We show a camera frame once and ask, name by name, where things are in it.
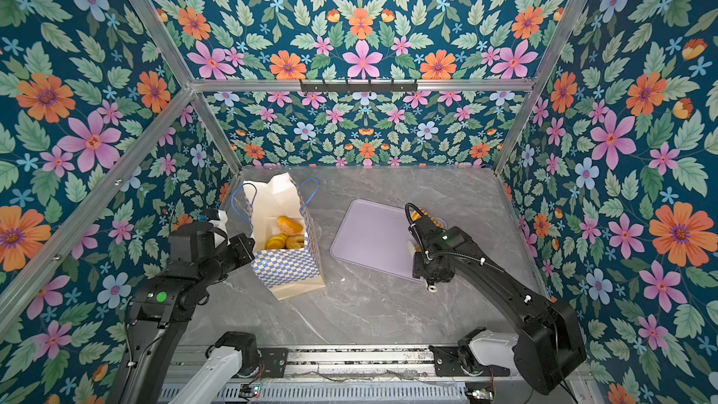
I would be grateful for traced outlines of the pale ridged long bread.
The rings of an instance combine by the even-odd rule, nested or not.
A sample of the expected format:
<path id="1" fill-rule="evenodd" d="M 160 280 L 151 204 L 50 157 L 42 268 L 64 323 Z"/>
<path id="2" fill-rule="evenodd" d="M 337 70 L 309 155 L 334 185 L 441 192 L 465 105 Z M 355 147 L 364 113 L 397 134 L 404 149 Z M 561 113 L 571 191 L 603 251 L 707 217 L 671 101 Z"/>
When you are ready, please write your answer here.
<path id="1" fill-rule="evenodd" d="M 413 222 L 420 220 L 422 217 L 427 217 L 434 224 L 437 224 L 437 220 L 428 214 L 424 209 L 412 209 L 409 216 Z"/>

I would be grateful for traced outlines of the lilac plastic tray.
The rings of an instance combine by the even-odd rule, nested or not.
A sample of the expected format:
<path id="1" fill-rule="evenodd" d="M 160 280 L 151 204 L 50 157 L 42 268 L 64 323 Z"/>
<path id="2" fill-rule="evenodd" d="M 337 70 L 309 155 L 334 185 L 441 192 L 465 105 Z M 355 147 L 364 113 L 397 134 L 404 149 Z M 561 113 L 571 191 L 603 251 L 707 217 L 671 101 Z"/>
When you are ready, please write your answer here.
<path id="1" fill-rule="evenodd" d="M 344 263 L 417 282 L 412 276 L 417 248 L 405 209 L 356 199 L 349 205 L 330 254 Z"/>

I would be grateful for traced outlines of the yellow oval bread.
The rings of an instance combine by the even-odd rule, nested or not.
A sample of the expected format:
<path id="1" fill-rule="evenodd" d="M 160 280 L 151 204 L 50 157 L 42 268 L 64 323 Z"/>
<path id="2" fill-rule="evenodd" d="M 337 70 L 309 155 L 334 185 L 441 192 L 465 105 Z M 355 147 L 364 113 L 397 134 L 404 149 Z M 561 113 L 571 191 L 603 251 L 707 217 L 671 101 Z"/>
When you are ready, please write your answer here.
<path id="1" fill-rule="evenodd" d="M 286 243 L 287 238 L 288 238 L 288 236 L 284 235 L 284 234 L 276 235 L 267 241 L 267 243 L 265 245 L 265 249 L 267 251 L 283 250 L 283 249 L 285 249 L 285 243 Z"/>

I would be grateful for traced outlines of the checkered paper bag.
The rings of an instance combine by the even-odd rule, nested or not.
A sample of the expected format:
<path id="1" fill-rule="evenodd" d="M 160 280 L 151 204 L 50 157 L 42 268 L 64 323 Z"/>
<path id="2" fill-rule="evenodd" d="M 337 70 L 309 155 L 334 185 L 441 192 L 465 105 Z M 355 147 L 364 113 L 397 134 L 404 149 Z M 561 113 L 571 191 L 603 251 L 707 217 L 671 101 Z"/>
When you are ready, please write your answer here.
<path id="1" fill-rule="evenodd" d="M 270 180 L 244 180 L 233 192 L 233 211 L 242 194 L 254 240 L 252 270 L 278 300 L 290 299 L 325 287 L 319 242 L 308 204 L 319 192 L 315 178 L 298 183 L 288 173 Z"/>

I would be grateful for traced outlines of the braided bagel bread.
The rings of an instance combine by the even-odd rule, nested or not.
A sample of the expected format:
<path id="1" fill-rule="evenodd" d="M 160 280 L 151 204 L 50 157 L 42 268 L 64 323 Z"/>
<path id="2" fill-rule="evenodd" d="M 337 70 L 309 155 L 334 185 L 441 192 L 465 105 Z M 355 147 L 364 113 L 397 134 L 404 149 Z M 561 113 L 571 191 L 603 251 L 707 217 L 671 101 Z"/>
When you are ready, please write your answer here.
<path id="1" fill-rule="evenodd" d="M 300 250 L 306 245 L 303 235 L 290 236 L 286 239 L 285 248 L 287 250 Z"/>

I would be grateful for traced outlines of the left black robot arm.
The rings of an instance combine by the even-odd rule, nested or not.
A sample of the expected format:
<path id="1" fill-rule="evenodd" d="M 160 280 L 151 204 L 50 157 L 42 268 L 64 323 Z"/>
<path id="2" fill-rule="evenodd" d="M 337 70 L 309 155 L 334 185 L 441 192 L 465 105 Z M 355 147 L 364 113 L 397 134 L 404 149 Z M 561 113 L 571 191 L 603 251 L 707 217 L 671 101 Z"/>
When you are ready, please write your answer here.
<path id="1" fill-rule="evenodd" d="M 208 222 L 185 224 L 169 236 L 169 258 L 142 284 L 127 317 L 126 348 L 108 403 L 155 403 L 172 357 L 209 288 L 254 261 L 255 241 Z"/>

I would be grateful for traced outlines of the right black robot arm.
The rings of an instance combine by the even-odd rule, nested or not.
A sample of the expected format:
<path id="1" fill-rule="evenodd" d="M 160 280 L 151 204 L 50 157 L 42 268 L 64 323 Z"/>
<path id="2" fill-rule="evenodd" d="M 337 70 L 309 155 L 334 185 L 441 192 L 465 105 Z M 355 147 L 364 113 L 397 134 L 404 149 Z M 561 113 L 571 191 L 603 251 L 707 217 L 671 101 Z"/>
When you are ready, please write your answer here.
<path id="1" fill-rule="evenodd" d="M 465 368 L 508 368 L 544 396 L 563 386 L 587 359 L 576 310 L 519 282 L 464 230 L 444 229 L 414 207 L 408 207 L 407 218 L 409 233 L 418 244 L 412 276 L 434 292 L 438 284 L 460 275 L 512 325 L 512 333 L 478 328 L 466 336 L 460 344 Z"/>

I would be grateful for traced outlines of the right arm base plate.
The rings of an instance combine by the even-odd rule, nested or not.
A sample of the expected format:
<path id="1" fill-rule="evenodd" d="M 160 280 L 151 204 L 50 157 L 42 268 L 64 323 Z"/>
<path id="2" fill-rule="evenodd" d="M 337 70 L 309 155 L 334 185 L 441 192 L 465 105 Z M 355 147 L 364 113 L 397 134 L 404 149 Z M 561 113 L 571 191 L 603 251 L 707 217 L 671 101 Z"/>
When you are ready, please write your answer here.
<path id="1" fill-rule="evenodd" d="M 434 370 L 438 377 L 487 377 L 504 378 L 512 373 L 508 368 L 482 366 L 470 353 L 458 346 L 429 345 L 434 357 Z"/>

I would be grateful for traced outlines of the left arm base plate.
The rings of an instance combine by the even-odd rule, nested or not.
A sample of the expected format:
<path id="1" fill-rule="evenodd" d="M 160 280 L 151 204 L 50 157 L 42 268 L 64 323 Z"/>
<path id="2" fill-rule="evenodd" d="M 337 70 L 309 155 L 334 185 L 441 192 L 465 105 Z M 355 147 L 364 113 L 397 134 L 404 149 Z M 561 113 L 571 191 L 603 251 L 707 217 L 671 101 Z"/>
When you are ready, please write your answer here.
<path id="1" fill-rule="evenodd" d="M 287 348 L 243 348 L 222 346 L 209 355 L 218 360 L 216 371 L 222 370 L 226 379 L 258 382 L 261 379 L 282 378 L 288 365 Z"/>

